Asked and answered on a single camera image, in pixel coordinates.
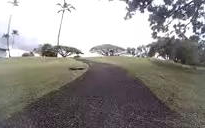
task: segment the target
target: shrub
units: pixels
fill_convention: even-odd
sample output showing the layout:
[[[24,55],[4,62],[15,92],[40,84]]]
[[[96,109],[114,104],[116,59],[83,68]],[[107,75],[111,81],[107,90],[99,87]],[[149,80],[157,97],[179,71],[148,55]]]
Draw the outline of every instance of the shrub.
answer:
[[[33,52],[30,53],[23,53],[22,57],[31,57],[34,56]]]

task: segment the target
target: foliage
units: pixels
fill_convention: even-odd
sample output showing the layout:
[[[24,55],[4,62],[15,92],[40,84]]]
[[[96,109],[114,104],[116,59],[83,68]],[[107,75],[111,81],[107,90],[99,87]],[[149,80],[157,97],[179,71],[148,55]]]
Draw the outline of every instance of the foliage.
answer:
[[[76,9],[71,4],[66,3],[65,0],[64,0],[63,4],[58,3],[57,6],[60,6],[60,10],[58,11],[58,13],[62,12],[62,18],[61,18],[61,23],[60,23],[59,31],[58,31],[58,42],[57,42],[57,46],[59,46],[60,33],[61,33],[62,21],[63,21],[64,13],[65,13],[65,11],[69,11],[71,13],[71,9],[73,9],[73,10],[76,10]]]
[[[19,31],[18,30],[12,30],[12,35],[13,35],[13,43],[12,43],[12,47],[14,46],[15,43],[15,36],[19,35]]]
[[[42,44],[39,44],[37,48],[34,48],[33,52],[42,56]]]
[[[127,54],[130,54],[130,55],[132,55],[132,56],[135,56],[135,55],[136,55],[136,49],[135,49],[135,48],[130,48],[130,47],[128,47],[128,48],[126,49],[126,52],[127,52]]]
[[[98,45],[90,49],[92,53],[98,53],[103,56],[119,56],[125,49],[111,44]]]
[[[137,47],[137,57],[145,58],[148,57],[148,47],[140,45]]]
[[[51,44],[44,44],[41,48],[41,56],[57,57],[57,52]]]
[[[128,4],[126,19],[131,18],[137,10],[150,13],[150,27],[153,38],[164,33],[167,37],[177,35],[205,42],[205,0],[125,0]]]
[[[13,1],[9,1],[10,4],[12,4],[13,6],[18,6],[19,1],[18,0],[13,0]]]
[[[174,38],[160,38],[149,45],[149,56],[156,54],[164,59],[189,65],[205,65],[205,43]]]
[[[52,46],[51,44],[39,45],[38,48],[35,48],[33,52],[38,53],[41,56],[46,57],[57,57],[57,53],[59,53],[62,57],[68,57],[73,54],[79,55],[83,54],[81,50],[69,47],[69,46]]]
[[[29,52],[29,53],[23,53],[22,57],[31,57],[34,56],[33,52]]]
[[[127,48],[126,49],[127,54],[137,57],[141,57],[141,58],[145,58],[148,56],[148,47],[145,45],[140,45],[136,48]]]
[[[83,54],[79,49],[74,48],[74,47],[59,45],[59,46],[54,46],[54,48],[64,58],[71,56],[72,54],[76,54],[78,56],[79,54]]]

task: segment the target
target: green lawn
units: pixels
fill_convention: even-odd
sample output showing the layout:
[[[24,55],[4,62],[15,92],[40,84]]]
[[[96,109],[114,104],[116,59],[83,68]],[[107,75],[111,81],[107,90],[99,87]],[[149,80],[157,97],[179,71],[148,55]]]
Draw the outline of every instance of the green lawn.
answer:
[[[74,59],[12,58],[0,59],[0,115],[9,117],[37,98],[73,81],[86,70]]]
[[[185,117],[185,127],[205,128],[205,68],[132,57],[87,58],[118,65],[141,79],[171,109]]]

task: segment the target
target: gravel path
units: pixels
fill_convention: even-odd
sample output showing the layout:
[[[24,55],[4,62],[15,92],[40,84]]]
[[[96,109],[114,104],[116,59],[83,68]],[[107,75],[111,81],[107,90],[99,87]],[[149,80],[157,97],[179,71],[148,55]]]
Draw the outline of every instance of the gravel path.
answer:
[[[170,118],[175,114],[140,80],[115,66],[90,63],[85,75],[27,106],[7,127],[173,127]]]

